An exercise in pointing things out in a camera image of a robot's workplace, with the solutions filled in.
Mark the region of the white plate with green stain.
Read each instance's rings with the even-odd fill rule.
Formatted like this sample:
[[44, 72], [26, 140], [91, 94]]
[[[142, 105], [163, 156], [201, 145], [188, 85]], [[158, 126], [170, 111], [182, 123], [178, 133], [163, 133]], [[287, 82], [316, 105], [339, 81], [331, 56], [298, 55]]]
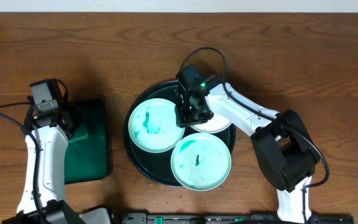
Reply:
[[214, 114], [213, 118], [206, 123], [191, 126], [194, 130], [201, 133], [218, 133], [228, 128], [232, 123], [225, 117]]

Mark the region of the green sponge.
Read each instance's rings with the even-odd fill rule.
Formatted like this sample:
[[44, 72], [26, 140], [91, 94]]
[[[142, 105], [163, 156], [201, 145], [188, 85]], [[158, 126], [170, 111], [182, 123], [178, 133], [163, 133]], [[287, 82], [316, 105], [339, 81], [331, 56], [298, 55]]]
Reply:
[[77, 141], [82, 141], [88, 138], [88, 130], [87, 127], [81, 123], [70, 135], [69, 135], [69, 143], [74, 143]]

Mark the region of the mint plate front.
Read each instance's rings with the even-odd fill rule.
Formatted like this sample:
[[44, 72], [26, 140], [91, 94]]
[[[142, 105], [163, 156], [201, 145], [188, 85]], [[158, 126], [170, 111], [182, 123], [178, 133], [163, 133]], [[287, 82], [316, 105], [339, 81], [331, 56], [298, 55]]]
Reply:
[[195, 133], [184, 137], [174, 147], [170, 159], [176, 180], [194, 191], [219, 187], [231, 171], [231, 153], [218, 137]]

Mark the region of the mint plate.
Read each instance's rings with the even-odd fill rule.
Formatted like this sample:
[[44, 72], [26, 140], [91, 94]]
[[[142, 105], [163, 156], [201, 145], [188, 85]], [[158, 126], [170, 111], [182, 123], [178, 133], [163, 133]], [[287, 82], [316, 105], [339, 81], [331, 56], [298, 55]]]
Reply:
[[170, 150], [185, 133], [177, 126], [175, 103], [163, 98], [145, 100], [136, 106], [127, 128], [132, 142], [151, 153]]
[[174, 147], [170, 159], [176, 180], [194, 191], [219, 187], [231, 171], [231, 153], [218, 137], [195, 133], [184, 137]]

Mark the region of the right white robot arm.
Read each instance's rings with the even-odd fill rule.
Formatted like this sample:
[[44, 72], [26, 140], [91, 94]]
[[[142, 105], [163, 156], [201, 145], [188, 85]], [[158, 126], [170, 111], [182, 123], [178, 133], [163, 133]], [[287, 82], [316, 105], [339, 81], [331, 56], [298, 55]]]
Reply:
[[206, 123], [215, 115], [236, 125], [250, 137], [260, 170], [277, 190], [279, 219], [309, 223], [311, 177], [325, 160], [296, 112], [264, 108], [218, 81], [179, 81], [178, 94], [180, 127]]

